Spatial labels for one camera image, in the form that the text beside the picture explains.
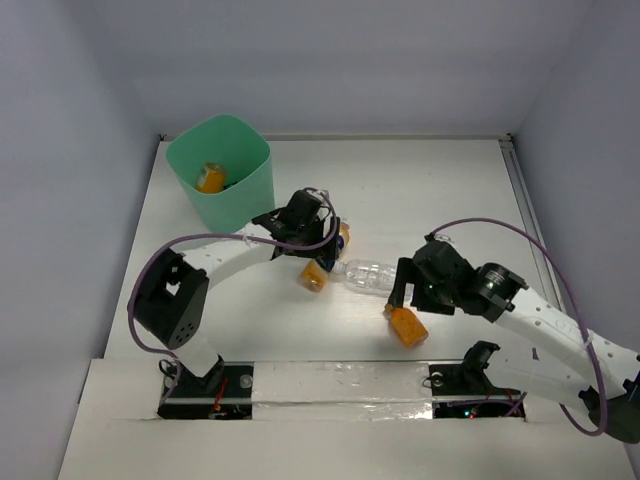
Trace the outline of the large clear water bottle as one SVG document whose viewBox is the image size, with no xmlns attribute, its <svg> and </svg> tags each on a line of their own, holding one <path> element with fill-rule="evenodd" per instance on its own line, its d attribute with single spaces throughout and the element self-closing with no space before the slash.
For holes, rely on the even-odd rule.
<svg viewBox="0 0 640 480">
<path fill-rule="evenodd" d="M 388 296 L 394 287 L 396 267 L 371 260 L 350 260 L 336 262 L 332 274 L 356 293 Z"/>
</svg>

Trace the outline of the blue label yellow bottle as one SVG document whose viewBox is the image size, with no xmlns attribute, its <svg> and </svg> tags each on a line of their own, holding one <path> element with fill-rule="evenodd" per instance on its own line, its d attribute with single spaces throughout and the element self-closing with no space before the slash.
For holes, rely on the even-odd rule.
<svg viewBox="0 0 640 480">
<path fill-rule="evenodd" d="M 330 273 L 350 242 L 350 226 L 341 222 L 336 236 L 335 248 L 329 254 L 311 259 L 298 276 L 298 283 L 305 289 L 318 293 L 329 281 Z"/>
</svg>

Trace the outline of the small orange juice bottle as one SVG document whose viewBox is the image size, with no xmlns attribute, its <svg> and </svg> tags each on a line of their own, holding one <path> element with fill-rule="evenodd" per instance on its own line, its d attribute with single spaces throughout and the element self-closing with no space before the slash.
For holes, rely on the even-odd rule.
<svg viewBox="0 0 640 480">
<path fill-rule="evenodd" d="M 384 314 L 404 347 L 416 347 L 428 338 L 428 330 L 410 309 L 386 305 Z"/>
</svg>

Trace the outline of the short orange bottle yellow cap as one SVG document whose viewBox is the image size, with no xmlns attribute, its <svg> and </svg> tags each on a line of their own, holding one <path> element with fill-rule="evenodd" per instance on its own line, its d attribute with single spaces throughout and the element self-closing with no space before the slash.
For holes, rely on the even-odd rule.
<svg viewBox="0 0 640 480">
<path fill-rule="evenodd" d="M 195 189 L 202 194 L 217 194 L 224 190 L 226 179 L 227 171 L 222 165 L 207 162 L 202 166 Z"/>
</svg>

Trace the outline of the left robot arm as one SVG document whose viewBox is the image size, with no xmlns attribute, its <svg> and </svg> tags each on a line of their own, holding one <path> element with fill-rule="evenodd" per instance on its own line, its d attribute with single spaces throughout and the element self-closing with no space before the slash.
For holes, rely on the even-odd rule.
<svg viewBox="0 0 640 480">
<path fill-rule="evenodd" d="M 208 292 L 280 257 L 333 262 L 339 229 L 328 193 L 306 187 L 295 191 L 285 206 L 254 217 L 237 232 L 169 241 L 151 256 L 134 283 L 127 304 L 132 340 L 141 350 L 172 360 L 172 388 L 186 380 L 198 394 L 215 392 L 224 361 L 198 333 Z"/>
</svg>

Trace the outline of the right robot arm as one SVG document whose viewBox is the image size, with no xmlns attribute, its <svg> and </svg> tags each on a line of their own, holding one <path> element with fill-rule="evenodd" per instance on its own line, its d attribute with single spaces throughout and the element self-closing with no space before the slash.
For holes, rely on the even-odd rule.
<svg viewBox="0 0 640 480">
<path fill-rule="evenodd" d="M 639 355 L 548 303 L 524 279 L 497 264 L 473 267 L 449 243 L 429 237 L 396 267 L 385 312 L 480 317 L 530 343 L 518 350 L 479 340 L 463 359 L 435 368 L 429 381 L 443 396 L 491 391 L 529 393 L 586 415 L 604 434 L 639 441 Z"/>
</svg>

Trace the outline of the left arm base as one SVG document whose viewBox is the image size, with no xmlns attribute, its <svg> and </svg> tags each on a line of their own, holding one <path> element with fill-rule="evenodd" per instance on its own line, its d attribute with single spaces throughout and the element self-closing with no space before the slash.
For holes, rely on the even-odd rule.
<svg viewBox="0 0 640 480">
<path fill-rule="evenodd" d="M 216 365 L 203 378 L 182 368 L 177 384 L 176 367 L 159 362 L 164 376 L 161 397 L 174 389 L 158 407 L 157 414 L 167 420 L 250 420 L 253 412 L 253 363 Z"/>
</svg>

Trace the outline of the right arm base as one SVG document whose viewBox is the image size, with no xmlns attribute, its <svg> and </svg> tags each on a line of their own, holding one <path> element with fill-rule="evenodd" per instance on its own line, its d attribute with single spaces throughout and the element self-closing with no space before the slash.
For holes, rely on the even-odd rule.
<svg viewBox="0 0 640 480">
<path fill-rule="evenodd" d="M 432 395 L 434 419 L 516 418 L 524 420 L 524 395 L 494 386 L 485 375 L 500 347 L 476 342 L 457 362 L 430 363 L 422 386 Z"/>
</svg>

